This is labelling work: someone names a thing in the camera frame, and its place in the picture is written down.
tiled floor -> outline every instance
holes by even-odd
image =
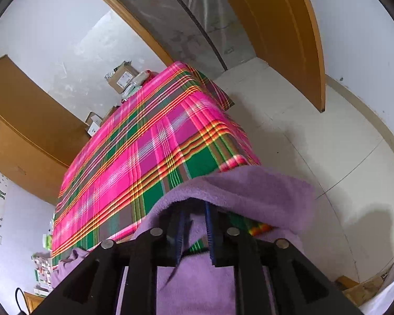
[[[330,87],[320,114],[258,58],[216,83],[263,165],[315,187],[316,216],[301,235],[308,258],[331,280],[382,270],[394,257],[394,153],[378,131]]]

door panel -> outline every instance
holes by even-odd
[[[324,111],[324,58],[310,0],[228,1],[257,56]]]

black cable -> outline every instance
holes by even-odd
[[[194,16],[194,14],[191,12],[191,10],[188,8],[188,6],[184,3],[183,0],[177,0],[178,3],[181,5],[182,8],[187,12],[188,16],[193,20],[194,24],[197,26],[199,29],[200,33],[202,33],[203,37],[206,39],[206,41],[209,43],[210,47],[212,48],[213,52],[215,52],[215,55],[217,56],[217,59],[221,63],[223,69],[225,71],[228,70],[222,56],[220,55],[219,51],[217,50],[215,44],[213,43],[212,39],[210,39],[209,35],[206,33],[205,29],[201,24],[198,22],[197,18]]]
[[[21,288],[16,288],[16,291],[15,291],[15,299],[16,299],[16,304],[17,304],[18,307],[19,307],[20,314],[24,314],[25,312],[22,310],[22,308],[21,308],[20,305],[19,305],[19,301],[18,301],[18,291],[19,291],[19,290],[20,290],[20,292],[22,293],[23,299],[25,300],[26,309],[28,310],[28,314],[30,315],[28,303],[26,302],[26,298],[25,298],[25,295],[23,294],[22,289],[21,289]]]

plaid bedsheet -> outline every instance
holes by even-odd
[[[259,164],[244,131],[224,112],[231,105],[217,85],[181,62],[129,98],[64,176],[53,265],[74,247],[129,239],[156,201],[183,181]],[[253,233],[264,230],[238,221]]]

transparent plastic curtain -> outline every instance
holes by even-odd
[[[227,0],[181,0],[185,6],[178,0],[120,1],[174,60],[211,79],[255,57]]]

